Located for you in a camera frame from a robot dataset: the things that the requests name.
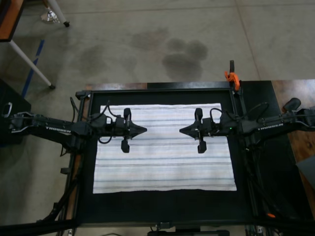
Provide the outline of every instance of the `white table leg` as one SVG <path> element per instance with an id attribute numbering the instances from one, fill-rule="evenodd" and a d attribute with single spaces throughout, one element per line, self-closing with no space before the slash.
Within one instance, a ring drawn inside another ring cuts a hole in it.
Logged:
<path id="1" fill-rule="evenodd" d="M 66 27 L 69 27 L 70 24 L 69 22 L 65 19 L 65 17 L 63 16 L 63 12 L 61 11 L 58 3 L 56 2 L 56 0 L 48 0 L 50 6 L 53 8 L 53 10 L 55 11 L 55 14 L 57 15 L 58 19 L 60 20 L 60 22 L 62 22 Z"/>
<path id="2" fill-rule="evenodd" d="M 9 42 L 9 44 L 13 47 L 13 49 L 21 56 L 21 58 L 26 61 L 26 63 L 40 76 L 40 78 L 49 86 L 49 88 L 54 89 L 55 86 L 51 84 L 51 82 L 40 72 L 40 70 L 34 65 L 34 63 L 25 55 L 25 53 L 16 45 L 13 40 Z"/>

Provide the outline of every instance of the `striped towel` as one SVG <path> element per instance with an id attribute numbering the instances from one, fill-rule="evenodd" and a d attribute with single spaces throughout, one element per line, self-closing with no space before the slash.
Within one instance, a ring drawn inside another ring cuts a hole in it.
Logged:
<path id="1" fill-rule="evenodd" d="M 131 109 L 132 121 L 148 129 L 129 140 L 130 153 L 121 151 L 122 137 L 97 144 L 93 193 L 141 190 L 203 189 L 236 191 L 226 137 L 206 137 L 207 151 L 197 152 L 198 140 L 179 132 L 194 122 L 195 109 L 204 117 L 218 104 L 111 106 L 116 115 Z M 215 122 L 220 112 L 213 110 Z"/>

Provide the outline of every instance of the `wet stain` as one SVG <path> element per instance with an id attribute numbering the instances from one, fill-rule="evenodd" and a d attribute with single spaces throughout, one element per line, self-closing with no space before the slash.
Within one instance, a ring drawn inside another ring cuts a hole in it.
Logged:
<path id="1" fill-rule="evenodd" d="M 186 54 L 177 53 L 167 55 L 163 61 L 163 66 L 169 78 L 176 81 L 191 81 L 199 79 L 202 74 L 200 62 L 192 59 Z"/>
<path id="2" fill-rule="evenodd" d="M 208 48 L 194 40 L 185 43 L 183 40 L 171 39 L 167 48 L 176 53 L 166 55 L 162 60 L 166 74 L 174 81 L 196 81 L 201 78 L 201 62 L 208 56 Z"/>
<path id="3" fill-rule="evenodd" d="M 189 42 L 186 46 L 185 52 L 195 60 L 205 60 L 208 56 L 208 48 L 206 45 L 197 40 Z"/>
<path id="4" fill-rule="evenodd" d="M 76 63 L 78 70 L 85 76 L 94 76 L 106 71 L 109 67 L 103 59 L 104 47 L 95 45 L 80 53 Z"/>
<path id="5" fill-rule="evenodd" d="M 169 51 L 180 52 L 186 47 L 186 42 L 182 39 L 172 38 L 167 42 L 167 49 Z"/>
<path id="6" fill-rule="evenodd" d="M 137 58 L 135 56 L 121 57 L 119 59 L 119 62 L 124 68 L 124 70 L 131 76 L 133 82 L 137 82 L 138 78 L 134 71 L 137 66 Z"/>
<path id="7" fill-rule="evenodd" d="M 155 31 L 146 31 L 133 35 L 130 45 L 134 48 L 150 51 L 159 47 L 168 37 L 168 29 L 159 28 Z"/>

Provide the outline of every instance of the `black tabletop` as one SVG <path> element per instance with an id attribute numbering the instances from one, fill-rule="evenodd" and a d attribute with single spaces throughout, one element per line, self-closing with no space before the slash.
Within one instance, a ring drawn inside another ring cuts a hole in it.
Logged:
<path id="1" fill-rule="evenodd" d="M 108 99 L 113 105 L 219 102 L 224 110 L 233 112 L 231 93 L 227 88 L 228 83 L 161 83 L 148 84 L 148 90 L 142 91 L 93 92 L 89 113 L 98 112 L 100 105 L 105 104 Z M 260 102 L 269 102 L 270 106 L 265 115 L 280 113 L 271 82 L 243 82 L 243 88 L 247 109 Z M 93 194 L 97 141 L 89 141 L 83 155 L 83 176 L 78 191 L 76 210 L 78 223 L 82 226 L 94 224 L 141 226 L 159 222 L 213 225 L 215 222 L 251 221 L 254 216 L 238 140 L 235 137 L 228 137 L 228 144 L 237 191 L 173 190 Z M 281 197 L 286 196 L 286 202 L 283 204 L 288 205 L 289 210 L 298 217 L 311 217 L 309 207 L 300 205 L 304 200 L 307 204 L 307 200 L 299 173 L 295 169 L 287 136 L 278 137 L 267 142 L 265 146 L 267 151 L 261 157 L 261 168 L 265 183 L 272 182 L 268 184 L 268 191 L 275 199 L 279 199 L 279 202 L 284 202 Z"/>

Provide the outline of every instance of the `black table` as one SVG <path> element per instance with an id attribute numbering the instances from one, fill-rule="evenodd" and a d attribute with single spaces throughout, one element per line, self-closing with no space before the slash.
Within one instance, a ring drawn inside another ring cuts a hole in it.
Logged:
<path id="1" fill-rule="evenodd" d="M 270 81 L 243 82 L 247 110 L 261 102 L 268 102 L 265 116 L 280 114 Z M 219 102 L 224 110 L 240 112 L 240 104 L 232 103 L 229 83 L 155 83 L 131 84 L 132 90 L 92 91 L 89 101 L 81 102 L 80 111 L 90 115 L 100 105 L 111 100 L 112 105 L 135 104 L 196 104 Z M 114 89 L 124 89 L 123 85 Z M 228 137 L 237 191 L 138 191 L 111 194 L 93 194 L 96 140 L 91 140 L 83 155 L 72 157 L 72 177 L 76 161 L 83 159 L 82 181 L 70 197 L 66 219 L 74 218 L 80 226 L 153 226 L 160 222 L 170 225 L 249 224 L 264 216 L 261 198 L 256 194 L 253 209 L 245 178 L 242 150 L 235 137 Z M 265 190 L 284 211 L 298 219 L 312 219 L 299 172 L 287 135 L 266 142 L 260 157 L 259 169 Z"/>

